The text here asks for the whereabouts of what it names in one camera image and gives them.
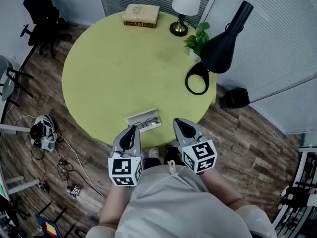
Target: white cable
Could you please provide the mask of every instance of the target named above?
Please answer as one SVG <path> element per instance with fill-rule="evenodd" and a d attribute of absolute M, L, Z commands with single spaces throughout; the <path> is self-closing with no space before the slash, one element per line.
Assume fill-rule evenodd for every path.
<path fill-rule="evenodd" d="M 97 190 L 97 188 L 94 186 L 93 182 L 90 180 L 89 176 L 87 175 L 86 171 L 84 170 L 83 165 L 81 164 L 81 162 L 80 162 L 80 160 L 79 160 L 78 154 L 75 152 L 75 150 L 70 146 L 70 144 L 68 143 L 68 141 L 67 141 L 63 136 L 61 136 L 59 133 L 57 133 L 57 134 L 58 134 L 61 138 L 63 138 L 63 139 L 65 140 L 65 142 L 68 144 L 69 148 L 75 153 L 75 155 L 76 155 L 76 157 L 77 157 L 77 159 L 78 159 L 78 162 L 79 162 L 79 164 L 80 164 L 82 170 L 84 171 L 86 177 L 87 177 L 88 180 L 90 181 L 92 187 L 96 190 L 96 192 L 97 192 L 100 196 L 102 196 L 102 197 L 104 198 L 104 200 L 106 200 L 106 198 L 104 197 L 104 195 L 102 195 L 101 192 L 100 192 L 99 190 Z"/>
<path fill-rule="evenodd" d="M 19 117 L 17 120 L 15 120 L 13 126 L 15 126 L 16 122 L 19 121 L 19 120 L 20 120 L 21 118 L 23 118 L 23 117 L 32 117 L 32 118 L 36 119 L 36 117 L 30 116 L 30 115 L 21 116 L 21 117 Z"/>
<path fill-rule="evenodd" d="M 32 117 L 32 118 L 36 119 L 36 117 L 30 116 L 30 115 L 21 116 L 21 117 L 19 117 L 17 120 L 15 120 L 13 126 L 15 126 L 15 124 L 16 124 L 16 122 L 17 122 L 18 120 L 20 120 L 21 118 L 24 118 L 24 117 Z M 77 153 L 75 152 L 75 150 L 70 146 L 70 144 L 68 143 L 68 141 L 66 140 L 66 138 L 64 138 L 64 137 L 63 137 L 62 135 L 60 135 L 59 133 L 57 133 L 57 134 L 58 134 L 62 139 L 65 140 L 65 142 L 68 144 L 69 148 L 75 153 L 75 155 L 76 155 L 76 157 L 77 157 L 77 160 L 78 160 L 78 162 L 79 162 L 79 164 L 80 164 L 80 167 L 81 167 L 82 170 L 84 171 L 84 173 L 85 173 L 86 177 L 88 178 L 88 180 L 90 181 L 92 187 L 96 190 L 96 192 L 97 192 L 100 196 L 102 196 L 102 197 L 104 198 L 104 200 L 106 200 L 105 196 L 102 195 L 101 192 L 94 186 L 93 182 L 91 181 L 91 179 L 90 179 L 89 176 L 87 175 L 86 171 L 84 170 L 83 165 L 81 164 L 81 162 L 80 162 L 80 160 L 79 160 L 78 154 L 77 154 Z"/>

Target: black and white marker cube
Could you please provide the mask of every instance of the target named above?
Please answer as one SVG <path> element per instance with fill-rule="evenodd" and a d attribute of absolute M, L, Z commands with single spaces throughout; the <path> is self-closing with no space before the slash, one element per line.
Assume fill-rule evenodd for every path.
<path fill-rule="evenodd" d="M 182 148 L 183 162 L 195 173 L 213 168 L 217 155 L 211 139 Z"/>
<path fill-rule="evenodd" d="M 75 185 L 75 187 L 73 188 L 72 193 L 73 193 L 73 194 L 75 194 L 75 195 L 78 195 L 78 194 L 79 194 L 79 192 L 80 192 L 80 187 L 79 187 L 79 186 L 77 186 L 77 185 Z"/>
<path fill-rule="evenodd" d="M 109 177 L 118 186 L 136 186 L 143 171 L 141 157 L 109 158 Z"/>

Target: cable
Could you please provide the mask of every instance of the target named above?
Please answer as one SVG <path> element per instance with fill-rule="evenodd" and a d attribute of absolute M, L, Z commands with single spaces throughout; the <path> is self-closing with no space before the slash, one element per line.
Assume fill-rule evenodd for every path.
<path fill-rule="evenodd" d="M 90 187 L 92 188 L 94 191 L 96 191 L 97 193 L 99 193 L 99 191 L 97 191 L 94 187 L 92 187 L 84 178 L 83 176 L 77 171 L 74 169 L 73 165 L 70 164 L 69 162 L 67 162 L 66 160 L 64 160 L 61 155 L 59 154 L 59 152 L 57 151 L 57 154 L 58 156 L 60 157 L 60 160 L 59 162 L 57 163 L 57 173 L 59 175 L 59 177 L 61 178 L 61 180 L 63 181 L 67 181 L 67 185 L 69 185 L 69 182 L 68 182 L 68 178 L 69 178 L 69 173 L 70 172 L 76 172 L 80 177 L 81 179 Z"/>
<path fill-rule="evenodd" d="M 17 120 L 15 120 L 13 126 L 15 126 L 16 122 L 19 121 L 19 120 L 20 120 L 21 118 L 23 118 L 23 117 L 32 117 L 32 118 L 36 119 L 36 117 L 30 116 L 30 115 L 21 116 L 21 117 L 19 117 Z"/>
<path fill-rule="evenodd" d="M 42 176 L 41 180 L 44 179 L 44 177 L 46 176 L 46 168 L 45 168 L 45 165 L 44 165 L 44 161 L 42 160 L 42 164 L 43 164 L 43 168 L 44 168 L 44 175 Z"/>
<path fill-rule="evenodd" d="M 30 116 L 30 115 L 21 116 L 21 117 L 19 117 L 17 120 L 15 120 L 13 126 L 15 126 L 15 124 L 16 124 L 16 122 L 17 122 L 18 120 L 20 120 L 21 118 L 25 118 L 25 117 L 32 117 L 32 118 L 36 119 L 36 117 Z M 80 162 L 80 160 L 79 160 L 79 157 L 78 157 L 77 153 L 75 152 L 75 150 L 70 146 L 70 144 L 68 143 L 68 141 L 64 138 L 64 131 L 62 130 L 62 131 L 63 131 L 63 134 L 60 135 L 60 134 L 57 132 L 57 131 L 59 131 L 59 130 L 60 130 L 60 129 L 57 129 L 56 131 L 52 132 L 52 133 L 56 133 L 58 136 L 60 136 L 60 140 L 57 139 L 56 142 L 57 142 L 57 141 L 61 141 L 62 139 L 65 140 L 65 142 L 68 144 L 69 148 L 75 153 L 75 155 L 76 155 L 76 157 L 77 157 L 77 160 L 78 160 L 78 162 L 79 162 L 79 164 L 80 164 L 80 167 L 82 168 L 83 172 L 85 173 L 85 175 L 86 175 L 86 177 L 88 178 L 88 180 L 89 180 L 89 182 L 91 183 L 91 185 L 90 185 L 88 182 L 86 182 L 86 180 L 83 179 L 83 177 L 81 176 L 81 174 L 80 174 L 77 170 L 74 170 L 74 169 L 72 169 L 71 171 L 70 171 L 70 170 L 67 170 L 67 169 L 65 169 L 65 170 L 68 171 L 68 172 L 72 172 L 72 171 L 77 172 L 77 173 L 81 176 L 81 178 L 84 180 L 85 183 L 87 183 L 87 184 L 88 184 L 92 189 L 94 189 L 100 196 L 102 196 L 102 197 L 104 198 L 104 200 L 106 200 L 105 196 L 102 195 L 102 193 L 94 186 L 93 182 L 91 181 L 91 179 L 90 179 L 89 176 L 87 175 L 87 173 L 86 173 L 86 171 L 84 170 L 84 167 L 83 167 L 83 165 L 81 164 L 81 162 Z M 44 158 L 44 156 L 45 156 L 45 151 L 43 151 L 43 155 L 42 155 L 40 158 L 36 158 L 36 157 L 33 155 L 33 147 L 34 147 L 34 146 L 32 146 L 32 149 L 31 149 L 31 155 L 32 155 L 32 157 L 33 157 L 34 159 L 38 160 L 38 161 L 43 161 L 43 158 Z"/>
<path fill-rule="evenodd" d="M 187 19 L 188 19 L 188 25 L 187 25 L 187 26 L 189 26 L 189 25 L 190 25 L 190 20 L 189 20 L 189 17 L 185 16 L 185 18 L 187 18 Z"/>
<path fill-rule="evenodd" d="M 80 160 L 79 160 L 79 157 L 78 157 L 78 154 L 75 152 L 75 150 L 70 146 L 70 144 L 68 143 L 68 141 L 63 137 L 61 136 L 59 133 L 57 133 L 61 138 L 63 138 L 65 140 L 65 142 L 68 144 L 69 148 L 75 153 L 76 157 L 77 157 L 77 160 L 80 164 L 80 167 L 82 168 L 83 172 L 85 173 L 86 177 L 88 178 L 88 180 L 90 181 L 92 187 L 95 189 L 95 191 L 104 198 L 104 200 L 106 200 L 105 196 L 101 194 L 101 192 L 99 190 L 97 190 L 97 188 L 94 186 L 93 182 L 90 180 L 89 176 L 87 175 L 86 171 L 84 170 L 84 167 L 83 165 L 81 164 Z"/>

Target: black desk lamp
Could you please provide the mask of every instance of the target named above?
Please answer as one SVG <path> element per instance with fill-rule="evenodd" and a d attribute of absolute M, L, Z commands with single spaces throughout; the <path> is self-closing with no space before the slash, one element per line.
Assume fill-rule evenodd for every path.
<path fill-rule="evenodd" d="M 252 10 L 253 6 L 247 1 L 243 1 L 231 23 L 226 26 L 225 31 L 202 45 L 200 52 L 202 61 L 195 64 L 186 75 L 185 85 L 188 91 L 195 95 L 206 93 L 209 87 L 208 72 L 224 73 L 229 70 L 236 38 L 242 31 L 243 25 Z M 196 93 L 189 88 L 188 78 L 191 75 L 198 75 L 203 78 L 206 84 L 206 88 L 203 92 Z"/>

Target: lamp base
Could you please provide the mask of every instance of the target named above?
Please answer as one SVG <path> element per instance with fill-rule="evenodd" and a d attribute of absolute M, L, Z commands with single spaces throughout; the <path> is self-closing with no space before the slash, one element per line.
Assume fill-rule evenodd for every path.
<path fill-rule="evenodd" d="M 188 33 L 188 27 L 181 25 L 179 22 L 171 23 L 169 30 L 173 35 L 176 36 L 186 36 Z"/>

